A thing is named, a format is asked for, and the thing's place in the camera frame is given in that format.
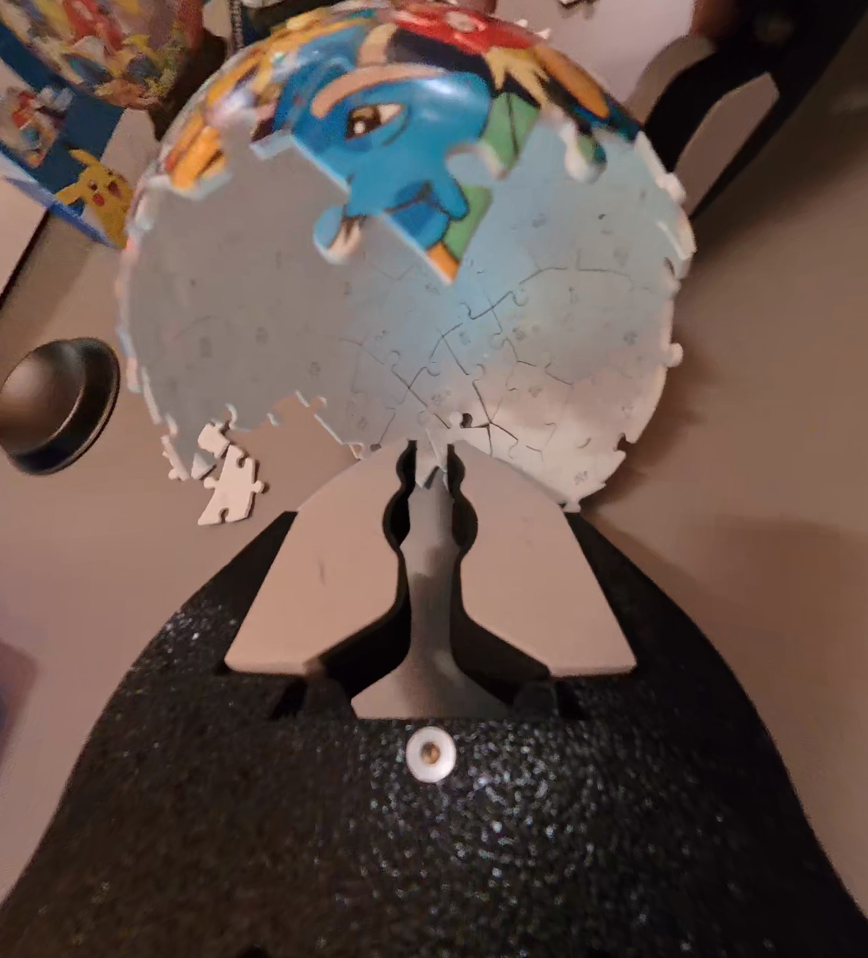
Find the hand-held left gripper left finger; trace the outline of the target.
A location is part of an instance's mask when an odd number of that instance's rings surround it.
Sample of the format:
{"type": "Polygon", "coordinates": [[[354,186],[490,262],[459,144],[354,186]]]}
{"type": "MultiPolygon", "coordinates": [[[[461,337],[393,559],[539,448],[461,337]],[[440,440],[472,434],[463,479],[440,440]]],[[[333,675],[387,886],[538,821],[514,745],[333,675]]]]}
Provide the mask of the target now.
{"type": "Polygon", "coordinates": [[[411,645],[402,544],[414,488],[415,443],[397,440],[308,497],[289,516],[225,666],[324,677],[356,696],[402,664],[411,645]]]}

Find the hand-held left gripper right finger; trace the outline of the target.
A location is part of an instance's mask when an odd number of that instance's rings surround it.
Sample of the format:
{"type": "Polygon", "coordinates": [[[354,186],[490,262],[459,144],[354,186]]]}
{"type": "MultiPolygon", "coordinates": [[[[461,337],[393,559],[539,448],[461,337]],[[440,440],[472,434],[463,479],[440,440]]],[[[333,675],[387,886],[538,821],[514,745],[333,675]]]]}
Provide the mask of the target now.
{"type": "Polygon", "coordinates": [[[450,448],[450,651],[461,672],[506,705],[529,688],[631,673],[636,657],[581,533],[543,488],[475,448],[450,448]]]}

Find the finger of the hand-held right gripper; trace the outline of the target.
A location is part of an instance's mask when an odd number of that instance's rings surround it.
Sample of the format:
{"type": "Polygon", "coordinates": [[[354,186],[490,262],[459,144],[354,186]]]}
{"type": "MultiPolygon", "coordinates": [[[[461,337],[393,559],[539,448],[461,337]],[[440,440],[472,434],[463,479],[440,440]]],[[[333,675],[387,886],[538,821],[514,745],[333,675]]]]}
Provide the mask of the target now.
{"type": "Polygon", "coordinates": [[[685,34],[669,42],[645,66],[628,97],[628,113],[645,124],[673,80],[715,52],[715,43],[702,34],[685,34]]]}
{"type": "Polygon", "coordinates": [[[682,208],[692,216],[779,100],[771,74],[761,74],[720,97],[691,135],[675,166],[682,208]]]}

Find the colourful puzzle ball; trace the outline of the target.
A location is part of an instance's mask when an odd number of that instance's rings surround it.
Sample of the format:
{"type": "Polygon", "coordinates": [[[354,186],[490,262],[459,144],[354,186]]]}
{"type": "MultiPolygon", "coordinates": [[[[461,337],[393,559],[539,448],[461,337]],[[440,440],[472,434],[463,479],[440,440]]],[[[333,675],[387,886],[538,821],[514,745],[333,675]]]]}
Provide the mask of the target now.
{"type": "Polygon", "coordinates": [[[526,24],[342,2],[230,57],[139,180],[119,334],[175,475],[296,396],[359,456],[470,445],[563,509],[678,365],[695,250],[642,127],[526,24]]]}

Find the scattered loose puzzle pieces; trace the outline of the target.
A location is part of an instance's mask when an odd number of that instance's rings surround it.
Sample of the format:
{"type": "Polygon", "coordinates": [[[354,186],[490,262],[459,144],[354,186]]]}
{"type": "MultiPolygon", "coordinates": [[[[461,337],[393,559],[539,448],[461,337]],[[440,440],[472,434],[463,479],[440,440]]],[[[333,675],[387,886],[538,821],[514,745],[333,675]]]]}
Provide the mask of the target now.
{"type": "Polygon", "coordinates": [[[258,461],[229,436],[228,422],[211,421],[201,428],[197,452],[187,464],[175,449],[173,434],[161,437],[162,455],[173,481],[201,483],[210,498],[198,525],[208,528],[249,518],[255,499],[266,490],[258,461]]]}

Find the black round ball stand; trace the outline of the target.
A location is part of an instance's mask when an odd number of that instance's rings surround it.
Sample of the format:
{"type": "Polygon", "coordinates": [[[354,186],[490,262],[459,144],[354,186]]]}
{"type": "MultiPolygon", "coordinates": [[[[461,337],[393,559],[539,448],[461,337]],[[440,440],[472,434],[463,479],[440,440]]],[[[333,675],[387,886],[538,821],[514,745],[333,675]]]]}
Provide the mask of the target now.
{"type": "Polygon", "coordinates": [[[0,388],[0,449],[27,475],[68,468],[105,429],[120,380],[118,357],[104,340],[79,337],[37,346],[0,388]]]}

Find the blue puzzle box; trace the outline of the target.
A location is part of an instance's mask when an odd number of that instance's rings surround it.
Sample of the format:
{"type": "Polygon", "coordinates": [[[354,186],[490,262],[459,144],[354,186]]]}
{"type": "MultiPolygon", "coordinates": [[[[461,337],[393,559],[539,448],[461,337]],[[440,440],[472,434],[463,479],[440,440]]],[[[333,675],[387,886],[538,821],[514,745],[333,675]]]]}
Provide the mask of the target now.
{"type": "Polygon", "coordinates": [[[204,39],[197,1],[0,1],[0,174],[121,249],[153,121],[204,39]]]}

